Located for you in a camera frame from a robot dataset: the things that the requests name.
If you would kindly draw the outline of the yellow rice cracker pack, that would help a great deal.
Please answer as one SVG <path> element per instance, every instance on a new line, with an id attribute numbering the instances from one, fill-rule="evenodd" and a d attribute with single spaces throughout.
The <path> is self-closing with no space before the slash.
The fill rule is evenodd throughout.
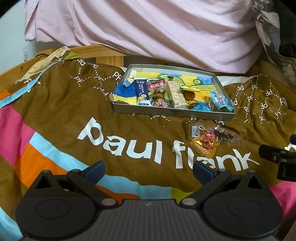
<path id="1" fill-rule="evenodd" d="M 194 87 L 194 86 L 180 86 L 179 89 L 181 91 L 187 91 L 187 92 L 200 92 L 201 90 L 197 87 Z"/>

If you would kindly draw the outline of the white rice crisp bar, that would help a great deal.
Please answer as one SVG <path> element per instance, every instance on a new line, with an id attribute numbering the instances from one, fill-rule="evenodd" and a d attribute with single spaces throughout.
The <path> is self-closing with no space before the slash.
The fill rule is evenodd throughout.
<path id="1" fill-rule="evenodd" d="M 179 89 L 177 82 L 168 80 L 166 82 L 166 91 L 168 93 L 172 108 L 186 109 L 186 100 Z"/>

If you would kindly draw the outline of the brown paul frank blanket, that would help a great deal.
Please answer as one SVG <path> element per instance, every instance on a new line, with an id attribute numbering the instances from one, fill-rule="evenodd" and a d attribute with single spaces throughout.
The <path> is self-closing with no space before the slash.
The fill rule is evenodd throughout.
<path id="1" fill-rule="evenodd" d="M 201 187 L 192 173 L 196 161 L 234 175 L 254 170 L 283 209 L 277 235 L 284 238 L 295 222 L 295 183 L 278 180 L 277 165 L 260 158 L 258 148 L 295 149 L 295 94 L 260 73 L 225 86 L 235 110 L 230 121 L 121 114 L 110 95 L 123 75 L 82 58 L 54 58 L 1 88 L 1 240 L 22 239 L 16 207 L 42 170 L 63 175 L 99 160 L 106 174 L 95 186 L 117 201 L 180 201 Z M 189 144 L 197 125 L 238 139 L 203 157 Z"/>

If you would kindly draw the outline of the quail egg snack pack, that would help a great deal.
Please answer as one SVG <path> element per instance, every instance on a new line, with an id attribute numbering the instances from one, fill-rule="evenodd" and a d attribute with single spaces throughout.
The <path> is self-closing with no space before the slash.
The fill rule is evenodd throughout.
<path id="1" fill-rule="evenodd" d="M 164 78 L 150 78 L 147 80 L 147 89 L 151 105 L 161 108 L 170 108 L 169 101 L 165 98 L 166 81 Z"/>

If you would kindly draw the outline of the pink bed sheet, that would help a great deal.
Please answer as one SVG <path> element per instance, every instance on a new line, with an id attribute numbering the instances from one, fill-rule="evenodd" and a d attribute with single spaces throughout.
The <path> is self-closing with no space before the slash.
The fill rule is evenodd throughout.
<path id="1" fill-rule="evenodd" d="M 28 41 L 102 44 L 237 74 L 263 48 L 249 1 L 25 1 L 24 8 Z"/>

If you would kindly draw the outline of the grey cartoon snack box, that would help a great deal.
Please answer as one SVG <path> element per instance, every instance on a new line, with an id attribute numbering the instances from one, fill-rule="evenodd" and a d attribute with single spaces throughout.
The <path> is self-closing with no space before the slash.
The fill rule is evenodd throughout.
<path id="1" fill-rule="evenodd" d="M 218 77 L 209 72 L 131 64 L 110 95 L 117 113 L 230 121 L 235 110 Z"/>

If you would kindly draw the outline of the dark blue stick packet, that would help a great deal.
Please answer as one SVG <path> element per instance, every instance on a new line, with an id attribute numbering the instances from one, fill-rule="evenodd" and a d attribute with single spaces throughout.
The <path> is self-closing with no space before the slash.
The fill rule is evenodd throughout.
<path id="1" fill-rule="evenodd" d="M 135 92 L 138 106 L 151 106 L 146 79 L 135 79 Z"/>

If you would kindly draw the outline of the light blue crab snack packet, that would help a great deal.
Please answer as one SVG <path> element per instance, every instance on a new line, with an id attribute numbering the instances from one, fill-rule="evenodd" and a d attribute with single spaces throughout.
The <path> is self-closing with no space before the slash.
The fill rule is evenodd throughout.
<path id="1" fill-rule="evenodd" d="M 214 91 L 210 91 L 209 93 L 210 93 L 209 104 L 214 111 L 231 112 L 234 110 L 234 107 L 228 102 L 228 99 L 226 96 Z"/>

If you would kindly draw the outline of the blue small snack packet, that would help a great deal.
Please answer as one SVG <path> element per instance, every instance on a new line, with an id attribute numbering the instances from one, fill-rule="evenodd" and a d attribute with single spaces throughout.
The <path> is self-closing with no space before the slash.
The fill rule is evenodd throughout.
<path id="1" fill-rule="evenodd" d="M 191 110 L 194 110 L 194 111 L 206 111 L 206 112 L 211 112 L 212 111 L 210 106 L 207 103 L 204 103 L 204 102 L 199 102 Z"/>

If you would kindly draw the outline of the sandwich cookie clear pack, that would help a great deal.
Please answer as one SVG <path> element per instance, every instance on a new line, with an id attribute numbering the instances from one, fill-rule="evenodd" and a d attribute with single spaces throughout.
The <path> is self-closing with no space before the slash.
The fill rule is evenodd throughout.
<path id="1" fill-rule="evenodd" d="M 191 91 L 185 91 L 184 92 L 184 98 L 188 101 L 192 101 L 195 99 L 195 92 L 191 92 Z"/>

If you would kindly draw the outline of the red brown meat snack pack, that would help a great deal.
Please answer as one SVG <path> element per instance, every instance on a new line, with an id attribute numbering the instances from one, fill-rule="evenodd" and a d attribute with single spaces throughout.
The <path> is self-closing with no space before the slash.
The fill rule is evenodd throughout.
<path id="1" fill-rule="evenodd" d="M 197 125 L 191 127 L 189 144 L 203 157 L 212 158 L 221 143 L 231 143 L 237 139 L 221 127 L 206 128 Z"/>

